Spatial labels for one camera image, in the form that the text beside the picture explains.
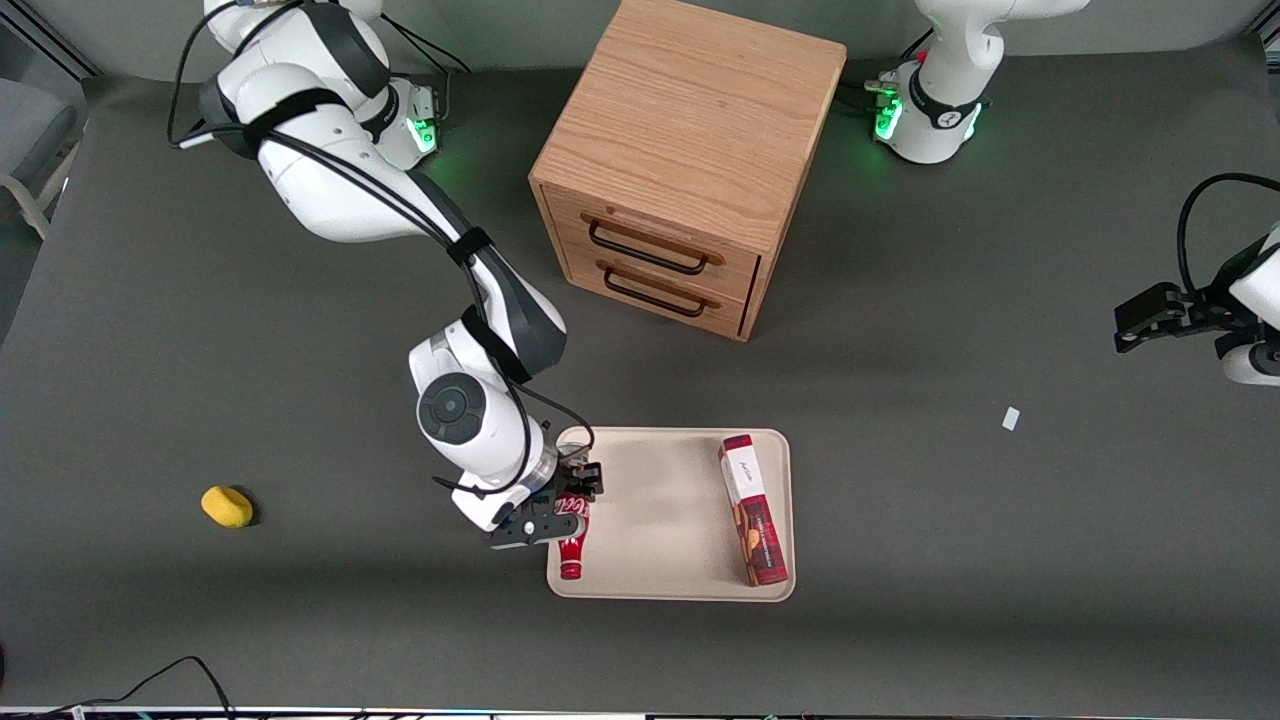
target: drawer handle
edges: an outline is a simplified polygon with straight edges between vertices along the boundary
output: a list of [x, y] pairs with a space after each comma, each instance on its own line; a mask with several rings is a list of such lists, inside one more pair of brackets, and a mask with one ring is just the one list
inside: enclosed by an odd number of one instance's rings
[[672, 263], [666, 258], [658, 258], [657, 255], [650, 255], [643, 250], [636, 250], [634, 247], [627, 247], [626, 245], [620, 245], [612, 240], [604, 240], [603, 237], [595, 234], [595, 231], [600, 229], [600, 220], [591, 220], [591, 227], [588, 228], [586, 234], [591, 238], [591, 242], [604, 247], [605, 250], [612, 250], [614, 252], [621, 252], [628, 258], [635, 258], [636, 260], [644, 260], [645, 263], [652, 263], [659, 268], [666, 268], [685, 275], [696, 275], [707, 269], [707, 261], [710, 258], [704, 252], [701, 259], [696, 265], [681, 265], [680, 263]]
[[690, 310], [687, 307], [681, 307], [680, 305], [675, 305], [672, 302], [667, 302], [666, 300], [658, 300], [657, 297], [650, 297], [650, 296], [648, 296], [648, 295], [645, 295], [645, 293], [643, 293], [640, 291], [631, 290], [630, 287], [622, 287], [618, 283], [611, 282], [609, 281], [611, 277], [613, 277], [613, 268], [605, 268], [604, 269], [604, 287], [612, 290], [613, 292], [617, 292], [617, 293], [621, 293], [621, 295], [626, 295], [627, 297], [639, 300], [640, 302], [648, 302], [649, 305], [655, 305], [658, 307], [662, 307], [663, 310], [667, 310], [668, 313], [675, 313], [677, 315], [684, 315], [686, 318], [696, 318], [696, 316], [699, 316], [699, 315], [703, 314], [703, 310], [707, 310], [707, 305], [708, 305], [707, 300], [699, 300], [698, 301], [698, 309], [696, 310]]

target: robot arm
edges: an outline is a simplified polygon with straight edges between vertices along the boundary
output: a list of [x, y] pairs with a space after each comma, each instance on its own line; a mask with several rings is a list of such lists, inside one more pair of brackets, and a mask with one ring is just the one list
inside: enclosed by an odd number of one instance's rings
[[920, 164], [948, 160], [973, 136], [982, 94], [1005, 58], [1005, 20], [1052, 18], [1089, 0], [915, 0], [937, 37], [927, 60], [908, 60], [867, 88], [882, 95], [876, 138]]
[[[392, 77], [378, 35], [369, 22], [381, 0], [239, 3], [205, 0], [209, 28], [233, 53], [232, 61], [200, 92], [200, 108], [214, 124], [241, 122], [234, 96], [255, 70], [296, 63], [342, 97], [378, 151], [402, 170], [435, 150], [435, 99], [430, 88]], [[233, 151], [253, 159], [248, 146], [224, 138]]]
[[[271, 42], [276, 32], [297, 31], [288, 17], [279, 22]], [[227, 32], [236, 40], [252, 26], [232, 27]], [[476, 305], [413, 348], [408, 361], [419, 392], [419, 427], [440, 455], [463, 469], [461, 479], [449, 483], [453, 501], [493, 533], [558, 477], [557, 448], [524, 413], [513, 383], [559, 361], [563, 320], [435, 183], [383, 156], [347, 102], [349, 94], [334, 88], [349, 90], [346, 81], [289, 61], [255, 60], [244, 72], [238, 61], [246, 56], [248, 51], [216, 78], [218, 105], [244, 126], [233, 140], [259, 161], [300, 223], [335, 242], [430, 236], [468, 275]], [[219, 118], [206, 120], [216, 124]], [[564, 520], [550, 533], [512, 544], [576, 532], [577, 523]]]
[[1242, 173], [1202, 182], [1187, 199], [1179, 220], [1179, 269], [1185, 290], [1161, 282], [1115, 310], [1117, 352], [1161, 337], [1220, 332], [1215, 346], [1228, 378], [1244, 384], [1280, 386], [1280, 223], [1271, 233], [1222, 264], [1213, 282], [1192, 284], [1185, 261], [1187, 220], [1199, 195], [1224, 181], [1280, 183]]

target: yellow sponge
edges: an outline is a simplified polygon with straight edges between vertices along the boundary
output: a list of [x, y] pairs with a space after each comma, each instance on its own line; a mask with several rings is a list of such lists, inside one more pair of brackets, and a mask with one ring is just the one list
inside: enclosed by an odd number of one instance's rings
[[243, 528], [253, 519], [253, 503], [236, 488], [214, 486], [200, 498], [205, 515], [224, 528]]

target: coca-cola bottle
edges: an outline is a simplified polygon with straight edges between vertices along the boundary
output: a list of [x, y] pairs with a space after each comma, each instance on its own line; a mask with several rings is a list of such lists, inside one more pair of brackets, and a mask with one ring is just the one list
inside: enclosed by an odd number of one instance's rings
[[577, 515], [582, 519], [582, 532], [577, 537], [559, 541], [561, 579], [577, 580], [582, 577], [582, 543], [586, 542], [591, 506], [586, 497], [566, 492], [556, 498], [554, 512], [557, 515]]

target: tray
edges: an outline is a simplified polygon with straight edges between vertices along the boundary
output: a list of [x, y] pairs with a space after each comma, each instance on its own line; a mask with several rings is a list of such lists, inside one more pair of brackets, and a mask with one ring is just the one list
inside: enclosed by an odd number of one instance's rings
[[[724, 438], [750, 434], [788, 578], [746, 584], [746, 565], [719, 469]], [[570, 428], [559, 443], [586, 442]], [[781, 602], [796, 583], [791, 447], [769, 429], [595, 428], [591, 461], [604, 493], [591, 505], [582, 578], [562, 580], [559, 546], [548, 543], [547, 584], [561, 597]]]

